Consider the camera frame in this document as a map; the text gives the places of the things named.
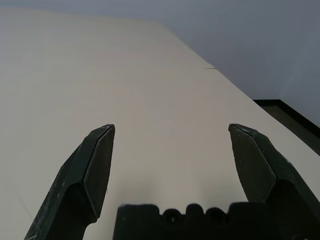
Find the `white wall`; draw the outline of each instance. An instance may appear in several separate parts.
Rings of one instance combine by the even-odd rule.
[[[249,97],[283,98],[320,125],[316,106],[306,106],[318,96],[310,93],[318,84],[312,56],[318,46],[311,38],[320,1],[0,0],[0,5],[161,22]],[[306,72],[312,84],[299,77]]]
[[[281,99],[320,127],[320,25],[308,36]]]

